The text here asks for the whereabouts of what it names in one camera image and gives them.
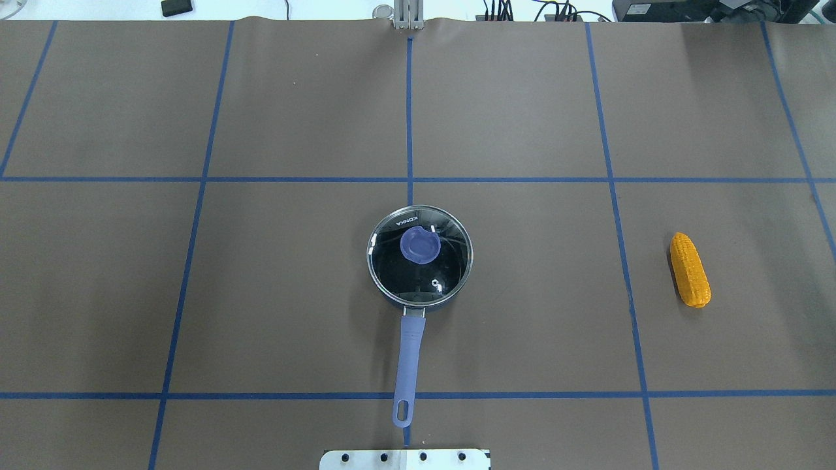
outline purple lid knob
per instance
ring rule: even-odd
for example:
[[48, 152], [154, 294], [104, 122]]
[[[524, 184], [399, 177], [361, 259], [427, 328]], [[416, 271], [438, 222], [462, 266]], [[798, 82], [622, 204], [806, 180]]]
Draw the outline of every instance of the purple lid knob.
[[436, 259], [440, 251], [438, 233], [429, 232], [423, 227], [410, 227], [400, 237], [400, 252], [412, 263], [427, 264]]

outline grid line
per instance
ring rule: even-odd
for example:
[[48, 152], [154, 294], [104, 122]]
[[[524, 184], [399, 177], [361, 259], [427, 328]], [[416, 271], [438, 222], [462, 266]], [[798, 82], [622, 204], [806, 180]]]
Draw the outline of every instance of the grid line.
[[[1, 182], [206, 182], [206, 183], [609, 183], [606, 176], [0, 176]], [[613, 176], [616, 183], [709, 183], [709, 184], [834, 184], [836, 178], [741, 178]]]
[[412, 40], [406, 39], [406, 205], [412, 205]]
[[20, 106], [18, 120], [15, 121], [14, 128], [12, 129], [12, 135], [8, 138], [6, 153], [3, 155], [3, 162], [0, 163], [0, 176], [3, 176], [3, 173], [6, 172], [6, 165], [8, 165], [8, 160], [12, 157], [14, 141], [18, 139], [18, 132], [20, 131], [20, 126], [23, 125], [23, 117], [26, 116], [26, 109], [29, 107], [29, 101], [32, 99], [32, 93], [34, 93], [35, 91], [35, 85], [38, 84], [38, 78], [41, 75], [43, 63], [46, 62], [47, 53], [49, 52], [49, 46], [52, 45], [52, 40], [55, 37], [55, 30], [57, 28], [58, 20], [55, 20], [53, 21], [52, 26], [49, 28], [49, 34], [47, 35], [46, 43], [43, 44], [43, 50], [41, 51], [41, 57], [38, 60], [38, 66], [35, 67], [35, 73], [32, 75], [32, 81], [29, 82], [29, 88], [26, 90], [26, 96], [23, 98], [23, 104]]
[[221, 78], [217, 84], [217, 95], [215, 97], [215, 108], [212, 111], [212, 125], [209, 128], [209, 138], [206, 142], [206, 157], [203, 160], [203, 174], [201, 176], [201, 187], [197, 193], [195, 204], [195, 216], [191, 223], [191, 235], [189, 236], [189, 248], [186, 250], [186, 265], [183, 268], [183, 280], [180, 286], [180, 297], [177, 300], [177, 311], [174, 318], [174, 328], [171, 331], [171, 344], [168, 350], [166, 362], [166, 373], [163, 379], [160, 407], [157, 411], [156, 424], [154, 426], [154, 439], [151, 442], [151, 451], [148, 459], [148, 470], [154, 470], [156, 466], [157, 451], [160, 448], [162, 436], [162, 425], [166, 417], [166, 403], [168, 401], [169, 387], [171, 386], [171, 372], [174, 369], [174, 357], [177, 352], [177, 340], [180, 336], [180, 322], [183, 318], [183, 307], [186, 304], [186, 290], [189, 286], [189, 274], [191, 273], [191, 260], [194, 258], [195, 241], [197, 239], [197, 228], [201, 221], [201, 209], [203, 208], [203, 197], [206, 194], [206, 179], [209, 175], [209, 164], [212, 162], [212, 146], [215, 141], [215, 129], [217, 128], [217, 117], [221, 111], [221, 99], [223, 97], [223, 85], [227, 77], [227, 65], [229, 64], [229, 53], [232, 49], [232, 33], [235, 31], [235, 22], [229, 22], [227, 30], [227, 44], [223, 53], [221, 64]]
[[650, 449], [650, 464], [653, 470], [659, 470], [659, 457], [656, 452], [656, 438], [653, 429], [653, 415], [650, 411], [650, 398], [647, 394], [647, 379], [645, 377], [645, 360], [641, 354], [641, 338], [639, 336], [639, 321], [635, 315], [635, 302], [633, 300], [633, 286], [630, 282], [630, 266], [627, 264], [627, 248], [624, 245], [624, 232], [621, 228], [621, 214], [619, 212], [618, 194], [615, 190], [615, 179], [613, 174], [613, 162], [609, 154], [609, 139], [607, 137], [607, 125], [604, 119], [604, 105], [601, 100], [601, 90], [598, 81], [598, 70], [595, 66], [595, 48], [592, 42], [592, 31], [589, 23], [584, 23], [586, 31], [586, 45], [589, 50], [589, 68], [592, 72], [592, 85], [595, 92], [595, 106], [598, 110], [598, 125], [601, 131], [601, 146], [604, 150], [604, 162], [607, 166], [607, 179], [609, 180], [609, 199], [613, 206], [613, 218], [615, 223], [615, 234], [619, 241], [619, 255], [621, 257], [621, 272], [624, 275], [624, 286], [627, 289], [627, 300], [630, 307], [630, 323], [633, 332], [633, 348], [635, 350], [635, 364], [639, 372], [639, 385], [641, 386], [641, 402], [645, 410], [645, 427], [647, 428], [647, 443]]
[[[421, 400], [608, 400], [665, 398], [758, 398], [769, 396], [836, 396], [836, 389], [657, 390], [657, 391], [419, 391]], [[154, 392], [0, 392], [0, 400], [160, 400]], [[171, 392], [166, 399], [183, 401], [337, 401], [391, 400], [391, 391], [332, 392]]]
[[775, 88], [778, 92], [778, 98], [781, 100], [781, 106], [784, 109], [784, 114], [787, 116], [789, 130], [793, 134], [793, 142], [795, 143], [796, 150], [798, 150], [798, 158], [801, 160], [801, 165], [804, 167], [804, 175], [807, 176], [807, 182], [810, 185], [810, 192], [813, 194], [813, 200], [816, 203], [818, 217], [822, 221], [824, 236], [828, 239], [828, 245], [830, 245], [830, 254], [833, 256], [834, 262], [836, 262], [836, 241], [833, 240], [833, 233], [830, 232], [828, 218], [827, 215], [825, 215], [824, 213], [824, 207], [822, 207], [822, 200], [818, 196], [816, 182], [813, 180], [813, 173], [810, 171], [810, 165], [807, 162], [807, 156], [804, 154], [804, 146], [801, 145], [801, 138], [798, 137], [798, 129], [795, 126], [795, 119], [793, 119], [793, 113], [789, 109], [789, 104], [787, 103], [787, 96], [784, 94], [783, 85], [781, 85], [781, 76], [778, 74], [778, 68], [775, 65], [775, 56], [774, 54], [772, 54], [772, 44], [769, 41], [767, 24], [763, 21], [761, 21], [761, 34], [763, 35], [763, 44], [767, 48], [769, 66], [772, 68], [772, 77], [775, 79]]

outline metal plate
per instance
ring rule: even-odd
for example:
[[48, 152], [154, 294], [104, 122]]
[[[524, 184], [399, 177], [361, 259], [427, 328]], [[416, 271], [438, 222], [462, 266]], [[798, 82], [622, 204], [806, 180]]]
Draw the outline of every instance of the metal plate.
[[319, 470], [490, 470], [491, 451], [482, 449], [397, 449], [328, 451]]

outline purple handle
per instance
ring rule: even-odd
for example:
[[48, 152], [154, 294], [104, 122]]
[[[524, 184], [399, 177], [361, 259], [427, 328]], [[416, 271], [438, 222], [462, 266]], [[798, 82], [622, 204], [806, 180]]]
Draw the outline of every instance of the purple handle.
[[418, 354], [421, 352], [421, 336], [424, 335], [425, 322], [423, 316], [404, 315], [400, 319], [398, 377], [395, 381], [395, 404], [392, 408], [392, 421], [398, 427], [407, 427], [412, 423], [412, 413], [415, 411], [415, 384], [418, 379]]

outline black device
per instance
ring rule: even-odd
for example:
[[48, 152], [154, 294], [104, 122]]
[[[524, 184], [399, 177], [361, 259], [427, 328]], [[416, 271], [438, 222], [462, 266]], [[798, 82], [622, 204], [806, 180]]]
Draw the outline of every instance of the black device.
[[191, 0], [162, 0], [160, 5], [166, 18], [191, 11]]
[[818, 0], [613, 0], [620, 22], [798, 23]]
[[822, 7], [822, 15], [828, 20], [836, 23], [836, 0], [830, 0]]
[[613, 0], [620, 22], [680, 23], [704, 21], [718, 0]]

